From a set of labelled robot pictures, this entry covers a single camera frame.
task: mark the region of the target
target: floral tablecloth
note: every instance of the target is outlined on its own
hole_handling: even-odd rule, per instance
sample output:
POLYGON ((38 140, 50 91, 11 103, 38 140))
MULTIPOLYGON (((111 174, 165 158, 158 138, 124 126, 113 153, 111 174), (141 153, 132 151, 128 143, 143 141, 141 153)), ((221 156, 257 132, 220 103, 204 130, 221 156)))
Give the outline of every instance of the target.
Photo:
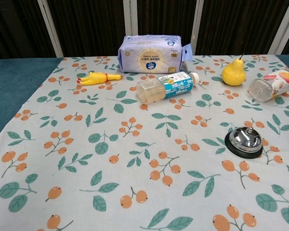
POLYGON ((237 56, 194 56, 192 92, 141 104, 138 81, 78 86, 120 73, 116 57, 64 58, 0 133, 0 231, 288 230, 289 91, 258 103, 255 78, 287 68, 246 55, 247 81, 222 69, 237 56), (232 154, 236 127, 263 137, 260 158, 232 154))

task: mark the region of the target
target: tissue package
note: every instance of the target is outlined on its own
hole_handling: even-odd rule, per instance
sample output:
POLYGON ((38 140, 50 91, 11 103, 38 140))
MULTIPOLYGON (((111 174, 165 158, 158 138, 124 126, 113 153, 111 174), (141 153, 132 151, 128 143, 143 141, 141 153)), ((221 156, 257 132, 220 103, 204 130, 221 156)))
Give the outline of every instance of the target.
POLYGON ((181 46, 180 36, 125 36, 118 51, 122 72, 175 73, 181 61, 192 61, 190 44, 181 46))

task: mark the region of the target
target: rubber chicken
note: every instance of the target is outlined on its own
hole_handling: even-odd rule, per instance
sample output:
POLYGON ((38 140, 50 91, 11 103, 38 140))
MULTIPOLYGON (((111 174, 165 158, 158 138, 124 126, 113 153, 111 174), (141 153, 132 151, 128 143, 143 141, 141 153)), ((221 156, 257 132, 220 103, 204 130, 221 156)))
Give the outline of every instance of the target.
POLYGON ((121 80, 121 75, 112 75, 101 72, 90 72, 88 76, 78 78, 77 82, 81 85, 93 85, 98 83, 105 83, 109 80, 121 80))

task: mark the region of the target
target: pear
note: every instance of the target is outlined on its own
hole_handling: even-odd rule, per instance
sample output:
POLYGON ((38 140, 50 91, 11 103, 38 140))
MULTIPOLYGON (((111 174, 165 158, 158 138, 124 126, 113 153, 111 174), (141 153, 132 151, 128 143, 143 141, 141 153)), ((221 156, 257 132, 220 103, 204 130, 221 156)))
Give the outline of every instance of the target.
POLYGON ((245 81, 243 55, 224 68, 222 72, 224 83, 230 86, 237 86, 245 81))

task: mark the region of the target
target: clear plastic bottle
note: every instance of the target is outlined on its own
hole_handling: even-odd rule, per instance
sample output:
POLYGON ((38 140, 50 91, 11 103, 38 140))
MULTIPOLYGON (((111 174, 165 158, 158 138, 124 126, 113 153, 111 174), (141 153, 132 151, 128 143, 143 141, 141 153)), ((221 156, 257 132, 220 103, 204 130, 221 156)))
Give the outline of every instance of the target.
POLYGON ((252 81, 247 92, 257 101, 267 101, 289 90, 289 70, 278 70, 252 81))
POLYGON ((138 97, 142 103, 152 103, 188 91, 199 83, 197 73, 178 72, 138 82, 138 97))

